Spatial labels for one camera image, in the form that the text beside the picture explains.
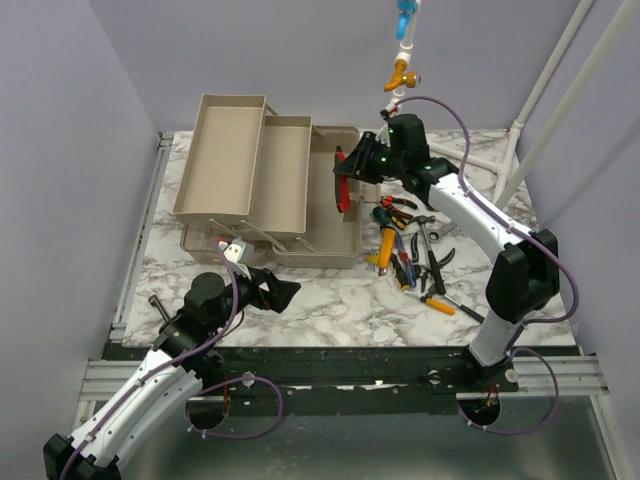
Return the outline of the red folding knife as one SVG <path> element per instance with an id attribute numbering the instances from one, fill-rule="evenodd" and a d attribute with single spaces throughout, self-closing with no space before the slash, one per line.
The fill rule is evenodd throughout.
<path id="1" fill-rule="evenodd" d="M 337 168 L 345 159 L 342 147 L 337 146 L 334 154 L 334 168 Z M 334 194 L 338 212 L 346 213 L 351 208 L 351 198 L 348 179 L 344 175 L 334 173 Z"/>

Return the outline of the beige plastic tool box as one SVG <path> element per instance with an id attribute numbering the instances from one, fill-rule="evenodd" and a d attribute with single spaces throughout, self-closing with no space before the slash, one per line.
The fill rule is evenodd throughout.
<path id="1" fill-rule="evenodd" d="M 202 264 L 218 257 L 218 237 L 254 247 L 253 262 L 349 269 L 361 254 L 361 209 L 379 194 L 349 180 L 351 208 L 339 213 L 334 154 L 350 154 L 354 126 L 318 126 L 309 116 L 280 115 L 264 95 L 201 98 L 173 215 L 180 247 Z"/>

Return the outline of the yellow utility knife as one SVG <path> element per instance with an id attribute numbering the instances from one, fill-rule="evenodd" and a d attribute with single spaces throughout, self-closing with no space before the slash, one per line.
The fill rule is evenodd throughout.
<path id="1" fill-rule="evenodd" d="M 378 274 L 384 275 L 391 261 L 391 255 L 395 244 L 396 230 L 390 226 L 381 228 L 382 243 L 378 253 Z"/>

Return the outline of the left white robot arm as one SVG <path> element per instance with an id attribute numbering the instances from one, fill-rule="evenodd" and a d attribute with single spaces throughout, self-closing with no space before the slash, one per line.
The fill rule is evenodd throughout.
<path id="1" fill-rule="evenodd" d="M 183 306 L 160 330 L 153 347 L 111 399 L 89 420 L 44 445 L 49 479 L 118 479 L 128 454 L 171 412 L 196 395 L 223 393 L 226 378 L 213 347 L 248 306 L 283 312 L 301 286 L 269 269 L 194 278 Z"/>

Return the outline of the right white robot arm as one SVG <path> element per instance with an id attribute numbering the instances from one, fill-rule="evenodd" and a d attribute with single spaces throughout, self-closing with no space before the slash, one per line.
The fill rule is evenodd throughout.
<path id="1" fill-rule="evenodd" d="M 494 366 L 503 362 L 525 317 L 559 292 L 559 268 L 553 260 L 557 238 L 548 230 L 527 232 L 465 184 L 458 167 L 432 156 L 417 115 L 397 115 L 387 125 L 388 144 L 365 132 L 334 172 L 369 184 L 401 182 L 408 193 L 459 225 L 486 254 L 493 266 L 485 290 L 489 310 L 459 370 L 467 389 L 483 391 L 496 380 Z"/>

